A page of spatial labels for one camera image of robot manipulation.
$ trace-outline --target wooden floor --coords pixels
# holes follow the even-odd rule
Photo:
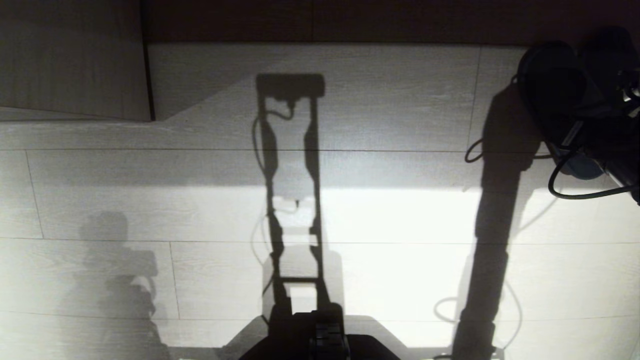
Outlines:
[[[156,122],[0,123],[2,359],[177,359],[180,348],[205,354],[232,342],[236,352],[183,356],[230,359],[266,335],[253,322],[269,311],[266,189],[252,145],[262,73],[324,77],[325,277],[349,332],[375,335],[403,359],[451,345],[473,253],[495,245],[476,244],[476,234],[509,224],[478,213],[484,192],[505,204],[515,197],[493,339],[506,359],[637,354],[639,209],[626,194],[569,201],[548,193],[554,163],[533,159],[547,150],[511,84],[525,49],[200,43],[148,51]],[[278,192],[309,190],[300,163],[309,113],[301,101],[293,121],[274,122]],[[467,159],[484,155],[465,161],[482,138]],[[563,177],[557,186],[614,185]],[[289,238],[291,254],[303,245],[297,239]],[[288,271],[304,265],[294,256]],[[241,332],[252,336],[234,339]]]

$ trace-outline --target black cable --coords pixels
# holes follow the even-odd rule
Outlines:
[[[548,188],[549,188],[549,192],[553,196],[559,197],[560,199],[567,199],[567,200],[595,199],[597,197],[605,197],[610,195],[616,195],[618,193],[631,192],[640,188],[640,185],[628,185],[628,186],[622,186],[621,188],[617,188],[617,189],[604,190],[602,192],[595,192],[595,193],[582,193],[578,195],[567,195],[567,194],[557,192],[556,189],[554,188],[556,177],[558,176],[558,173],[560,172],[562,167],[566,164],[566,162],[569,161],[577,152],[578,152],[578,148],[571,150],[565,157],[562,158],[562,160],[557,164],[553,173],[551,173],[551,177],[549,178]]]

